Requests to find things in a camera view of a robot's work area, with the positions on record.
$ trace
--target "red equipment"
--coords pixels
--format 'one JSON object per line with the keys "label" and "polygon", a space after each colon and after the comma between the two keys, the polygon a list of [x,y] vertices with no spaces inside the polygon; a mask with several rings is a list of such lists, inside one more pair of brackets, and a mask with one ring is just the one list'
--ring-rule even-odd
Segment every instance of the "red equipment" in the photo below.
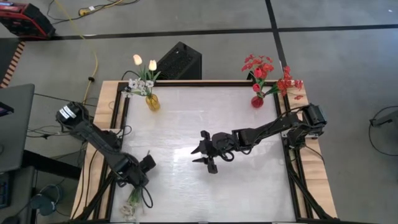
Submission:
{"label": "red equipment", "polygon": [[49,39],[55,33],[50,21],[32,4],[0,1],[0,22],[19,37]]}

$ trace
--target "gray floor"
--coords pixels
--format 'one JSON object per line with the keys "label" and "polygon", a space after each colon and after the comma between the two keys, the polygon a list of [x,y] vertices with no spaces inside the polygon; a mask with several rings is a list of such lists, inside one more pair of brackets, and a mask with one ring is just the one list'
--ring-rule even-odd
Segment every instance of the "gray floor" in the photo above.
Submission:
{"label": "gray floor", "polygon": [[[50,0],[30,2],[45,12]],[[61,2],[76,16],[79,8],[106,1]],[[398,24],[398,3],[394,0],[272,0],[272,6],[278,27]],[[50,14],[62,17],[55,4]],[[271,26],[265,2],[254,0],[142,0],[106,9],[77,20],[76,24],[84,34]],[[55,27],[60,35],[75,35],[67,22]],[[0,37],[10,36],[0,27]],[[397,104],[397,36],[397,29],[280,34],[292,75],[304,80],[308,99],[321,105],[327,115],[328,125],[320,144],[336,210],[343,220],[398,221],[397,158],[373,150],[367,134],[368,120],[382,107]],[[203,79],[245,79],[240,68],[250,53],[274,57],[277,65],[271,33],[91,40],[98,54],[99,70],[90,97],[98,97],[103,80],[120,79],[124,71],[134,68],[131,55],[140,54],[146,61],[158,60],[178,41],[203,54]],[[11,85],[34,83],[37,93],[81,100],[93,67],[93,56],[82,40],[28,42]],[[270,78],[280,77],[280,68],[276,67]],[[55,111],[63,104],[35,96],[30,126],[56,124]],[[373,130],[377,146],[398,154],[396,134],[397,130],[388,125]],[[68,136],[27,142],[29,150],[45,156],[71,153],[79,147],[80,142]],[[62,212],[70,212],[70,207],[71,203],[65,203]]]}

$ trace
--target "yellow vase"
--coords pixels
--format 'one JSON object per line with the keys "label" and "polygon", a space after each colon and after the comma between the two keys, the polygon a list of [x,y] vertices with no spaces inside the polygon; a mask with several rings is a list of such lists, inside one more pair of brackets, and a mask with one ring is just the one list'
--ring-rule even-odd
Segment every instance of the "yellow vase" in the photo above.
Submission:
{"label": "yellow vase", "polygon": [[160,103],[159,99],[155,94],[152,94],[151,96],[147,96],[145,98],[145,101],[147,102],[147,105],[151,111],[157,111],[160,109]]}

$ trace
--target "black speaker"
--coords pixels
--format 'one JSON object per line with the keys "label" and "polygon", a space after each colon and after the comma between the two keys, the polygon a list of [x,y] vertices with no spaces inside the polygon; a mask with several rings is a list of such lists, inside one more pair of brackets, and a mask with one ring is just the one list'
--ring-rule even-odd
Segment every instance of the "black speaker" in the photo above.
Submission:
{"label": "black speaker", "polygon": [[201,53],[178,42],[157,63],[158,80],[201,80]]}

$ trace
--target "white table surface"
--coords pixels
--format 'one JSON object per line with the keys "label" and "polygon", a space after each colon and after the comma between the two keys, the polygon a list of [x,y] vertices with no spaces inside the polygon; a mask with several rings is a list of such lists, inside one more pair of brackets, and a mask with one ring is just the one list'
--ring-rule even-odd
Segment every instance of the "white table surface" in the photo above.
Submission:
{"label": "white table surface", "polygon": [[[233,162],[215,159],[218,174],[192,160],[203,138],[256,128],[276,119],[274,97],[264,98],[259,109],[251,106],[254,92],[242,87],[155,87],[161,108],[149,110],[145,99],[130,99],[124,152],[141,160],[148,150],[156,161],[147,173],[146,186],[153,208],[136,212],[139,222],[291,222],[294,211],[280,135],[255,146],[248,156],[235,152]],[[124,221],[119,211],[132,186],[116,187],[112,222]]]}

